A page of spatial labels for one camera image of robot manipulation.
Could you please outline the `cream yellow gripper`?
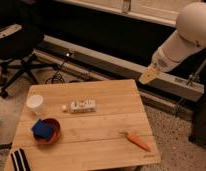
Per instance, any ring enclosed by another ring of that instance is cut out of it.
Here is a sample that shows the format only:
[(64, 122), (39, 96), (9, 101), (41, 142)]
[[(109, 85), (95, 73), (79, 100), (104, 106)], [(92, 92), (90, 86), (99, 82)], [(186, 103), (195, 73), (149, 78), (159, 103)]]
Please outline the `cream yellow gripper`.
[(142, 84), (148, 84), (152, 80), (156, 79), (159, 75), (160, 70), (157, 68), (156, 65), (149, 65), (146, 70), (141, 74), (139, 78), (139, 82)]

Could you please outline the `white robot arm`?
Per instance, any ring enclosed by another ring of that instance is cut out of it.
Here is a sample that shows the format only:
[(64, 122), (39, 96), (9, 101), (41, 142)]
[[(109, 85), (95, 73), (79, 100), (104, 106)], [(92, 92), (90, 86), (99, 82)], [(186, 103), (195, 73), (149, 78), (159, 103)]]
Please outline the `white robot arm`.
[(206, 3), (195, 2), (184, 7), (175, 31), (153, 53), (151, 63), (139, 82), (148, 84), (161, 72), (169, 72), (189, 56), (206, 48)]

